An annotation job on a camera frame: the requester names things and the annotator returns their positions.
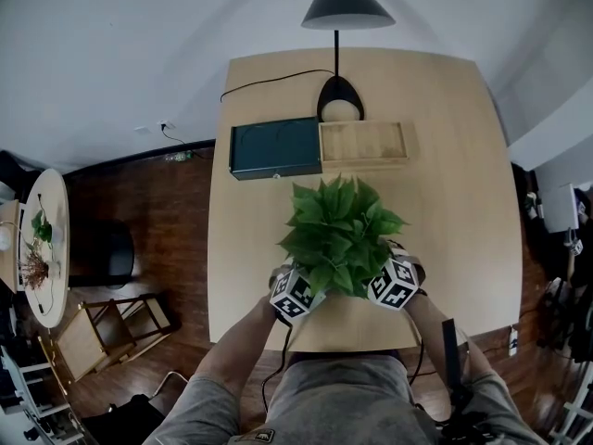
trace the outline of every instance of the lamp base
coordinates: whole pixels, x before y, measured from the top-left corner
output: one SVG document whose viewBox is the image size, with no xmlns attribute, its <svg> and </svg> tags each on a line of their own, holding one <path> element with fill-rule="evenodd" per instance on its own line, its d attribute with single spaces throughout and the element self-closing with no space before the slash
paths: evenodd
<svg viewBox="0 0 593 445">
<path fill-rule="evenodd" d="M 317 119 L 323 122 L 322 112 L 325 106 L 335 100 L 345 100 L 359 112 L 359 121 L 364 121 L 364 106 L 356 89 L 341 76 L 332 76 L 325 82 L 317 101 Z"/>
</svg>

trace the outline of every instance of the black lamp shade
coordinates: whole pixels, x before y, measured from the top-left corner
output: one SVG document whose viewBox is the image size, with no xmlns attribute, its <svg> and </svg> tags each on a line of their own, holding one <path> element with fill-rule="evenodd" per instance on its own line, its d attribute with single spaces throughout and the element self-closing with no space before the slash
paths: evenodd
<svg viewBox="0 0 593 445">
<path fill-rule="evenodd" d="M 313 0 L 301 25 L 314 30 L 363 30 L 395 22 L 376 0 Z"/>
</svg>

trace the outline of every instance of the black baseboard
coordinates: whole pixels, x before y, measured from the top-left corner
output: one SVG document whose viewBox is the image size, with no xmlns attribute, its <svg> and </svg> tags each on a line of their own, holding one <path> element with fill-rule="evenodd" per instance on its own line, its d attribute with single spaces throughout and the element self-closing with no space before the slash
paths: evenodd
<svg viewBox="0 0 593 445">
<path fill-rule="evenodd" d="M 216 144 L 216 140 L 202 140 L 201 142 L 192 142 L 189 144 L 182 144 L 182 145 L 174 145 L 174 146 L 165 146 L 163 148 L 157 148 L 156 150 L 149 150 L 147 152 L 136 153 L 134 155 L 130 155 L 129 157 L 122 157 L 120 159 L 111 159 L 109 161 L 103 161 L 101 163 L 97 163 L 96 165 L 91 165 L 88 167 L 80 168 L 74 172 L 70 172 L 64 175 L 64 178 L 68 180 L 71 177 L 78 176 L 80 174 L 89 174 L 90 172 L 94 172 L 96 170 L 102 170 L 109 167 L 114 167 L 117 165 L 121 165 L 123 163 L 129 163 L 131 161 L 137 161 L 139 159 L 152 159 L 153 157 L 162 157 L 163 155 L 168 155 L 170 153 L 177 153 L 177 152 L 184 152 L 187 150 L 199 150 L 200 148 L 213 148 Z"/>
</svg>

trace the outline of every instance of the wooden table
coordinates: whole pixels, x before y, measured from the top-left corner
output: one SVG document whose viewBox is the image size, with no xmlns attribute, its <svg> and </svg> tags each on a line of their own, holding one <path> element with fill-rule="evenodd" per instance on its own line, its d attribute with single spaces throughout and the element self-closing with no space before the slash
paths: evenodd
<svg viewBox="0 0 593 445">
<path fill-rule="evenodd" d="M 0 205 L 0 221 L 12 223 L 2 224 L 12 234 L 12 246 L 5 252 L 0 251 L 0 279 L 13 293 L 17 293 L 19 286 L 19 272 L 17 269 L 19 231 L 15 227 L 15 225 L 19 225 L 19 202 L 17 200 Z"/>
<path fill-rule="evenodd" d="M 31 189 L 23 213 L 21 226 L 22 236 L 24 236 L 24 240 L 27 242 L 32 242 L 33 240 L 31 221 L 41 209 L 39 195 L 41 195 L 41 204 L 44 206 L 47 220 L 52 226 L 57 225 L 60 227 L 63 232 L 62 242 L 55 244 L 52 249 L 45 242 L 42 245 L 44 259 L 48 261 L 53 259 L 59 262 L 60 271 L 57 278 L 45 279 L 39 289 L 32 290 L 30 287 L 25 286 L 25 293 L 35 318 L 43 326 L 53 328 L 59 324 L 66 308 L 70 243 L 68 193 L 64 179 L 56 170 L 45 170 L 37 178 Z M 24 240 L 22 238 L 20 239 L 21 261 L 24 261 L 27 253 Z"/>
<path fill-rule="evenodd" d="M 426 291 L 468 335 L 516 323 L 522 277 L 519 211 L 507 148 L 478 68 L 453 57 L 362 48 L 342 49 L 340 63 L 368 120 L 413 127 L 416 160 L 360 178 L 411 224 L 397 240 L 420 257 L 428 275 Z M 234 59 L 226 90 L 332 67 L 331 49 Z M 285 253 L 276 243 L 290 229 L 284 223 L 292 214 L 292 183 L 316 186 L 321 178 L 237 181 L 229 173 L 231 127 L 314 115 L 327 77 L 312 73 L 258 84 L 223 100 L 208 228 L 212 341 L 267 292 L 271 269 L 282 263 Z M 277 324 L 267 348 L 281 349 L 284 335 L 285 327 Z M 415 344 L 405 313 L 338 296 L 297 325 L 291 349 L 381 350 Z"/>
</svg>

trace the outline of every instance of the plant pot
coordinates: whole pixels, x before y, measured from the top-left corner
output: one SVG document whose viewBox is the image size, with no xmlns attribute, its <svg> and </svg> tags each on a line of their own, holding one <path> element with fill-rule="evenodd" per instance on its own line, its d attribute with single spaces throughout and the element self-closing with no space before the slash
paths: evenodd
<svg viewBox="0 0 593 445">
<path fill-rule="evenodd" d="M 61 266 L 59 262 L 49 261 L 47 263 L 47 278 L 50 280 L 57 280 L 61 274 Z"/>
<path fill-rule="evenodd" d="M 52 245 L 60 244 L 64 240 L 64 231 L 59 226 L 52 224 Z"/>
</svg>

